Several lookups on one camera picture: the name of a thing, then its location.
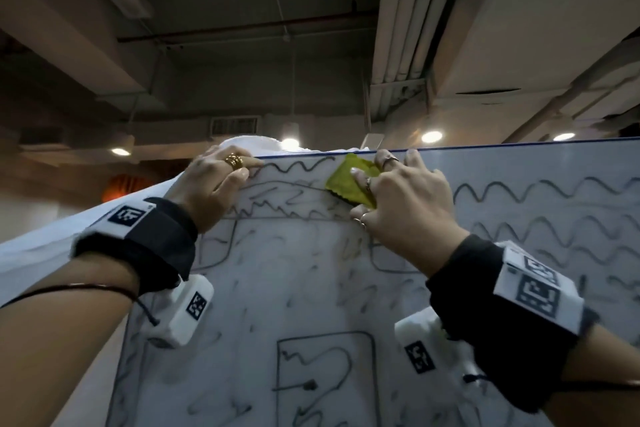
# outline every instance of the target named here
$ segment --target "stacked gold rings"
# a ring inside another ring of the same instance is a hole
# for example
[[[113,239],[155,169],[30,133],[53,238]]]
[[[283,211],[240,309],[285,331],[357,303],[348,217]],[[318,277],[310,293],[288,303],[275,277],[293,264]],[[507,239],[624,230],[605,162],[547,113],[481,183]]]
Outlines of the stacked gold rings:
[[[243,167],[242,158],[236,154],[229,154],[224,158],[224,161],[228,165],[230,165],[234,171],[237,171],[238,169],[241,169]]]

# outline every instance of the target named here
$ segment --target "left hand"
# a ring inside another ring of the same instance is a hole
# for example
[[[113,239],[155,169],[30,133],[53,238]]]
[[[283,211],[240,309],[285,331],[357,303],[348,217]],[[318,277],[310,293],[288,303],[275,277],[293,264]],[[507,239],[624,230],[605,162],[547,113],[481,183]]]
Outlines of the left hand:
[[[236,171],[224,159],[231,154],[242,159]],[[236,146],[220,149],[214,145],[196,157],[164,195],[179,204],[196,225],[198,233],[210,230],[236,201],[236,194],[249,177],[249,168],[264,163],[248,150]]]

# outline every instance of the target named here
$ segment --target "yellow sponge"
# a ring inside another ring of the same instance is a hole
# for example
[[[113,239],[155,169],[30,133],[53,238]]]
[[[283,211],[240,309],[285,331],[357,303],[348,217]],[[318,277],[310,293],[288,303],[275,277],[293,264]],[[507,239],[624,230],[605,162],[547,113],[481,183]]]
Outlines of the yellow sponge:
[[[355,154],[347,154],[333,174],[324,184],[324,187],[338,197],[354,204],[364,204],[373,209],[376,207],[373,197],[358,187],[351,176],[351,168],[362,169],[367,176],[376,177],[380,170],[370,160],[358,157]]]

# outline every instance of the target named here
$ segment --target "wire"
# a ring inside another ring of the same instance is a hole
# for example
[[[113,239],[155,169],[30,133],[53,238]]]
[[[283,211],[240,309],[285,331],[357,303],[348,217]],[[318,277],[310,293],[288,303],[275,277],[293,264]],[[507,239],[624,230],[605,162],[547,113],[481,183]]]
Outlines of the wire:
[[[7,302],[2,307],[0,307],[0,309],[2,309],[3,307],[7,307],[8,305],[14,304],[18,301],[21,301],[23,299],[27,299],[33,296],[39,296],[40,294],[48,294],[50,292],[58,292],[58,291],[74,291],[74,290],[109,291],[109,292],[122,294],[123,296],[128,297],[133,302],[136,302],[138,303],[138,305],[140,305],[140,307],[142,308],[143,312],[145,313],[145,315],[147,316],[151,324],[153,324],[154,326],[157,326],[158,324],[160,324],[160,321],[156,319],[154,315],[151,314],[151,311],[148,309],[148,307],[142,303],[142,301],[138,297],[138,294],[135,294],[128,289],[124,289],[123,287],[106,286],[104,284],[66,284],[64,286],[43,287],[42,289],[38,289],[37,291],[27,292],[26,294],[22,294],[21,296],[17,296],[16,298],[11,299],[9,302]]]
[[[491,382],[487,375],[463,375],[462,381],[473,383],[477,380]],[[625,383],[600,381],[560,382],[555,392],[628,392],[640,391],[640,380],[629,380]]]

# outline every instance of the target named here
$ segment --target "whiteboard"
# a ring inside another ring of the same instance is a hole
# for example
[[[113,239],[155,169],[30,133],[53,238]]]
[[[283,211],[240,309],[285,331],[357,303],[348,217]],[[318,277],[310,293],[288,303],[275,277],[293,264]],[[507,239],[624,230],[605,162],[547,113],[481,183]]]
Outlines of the whiteboard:
[[[461,226],[515,241],[560,269],[606,327],[640,346],[640,141],[421,154],[449,179]],[[394,339],[396,321],[428,306],[424,277],[324,190],[341,160],[267,159],[199,238],[193,270],[216,292],[186,347],[142,341],[145,318],[134,307],[108,427],[463,424],[455,406],[421,393]],[[310,380],[315,391],[296,387]],[[491,385],[483,391],[478,425],[548,425],[508,406]]]

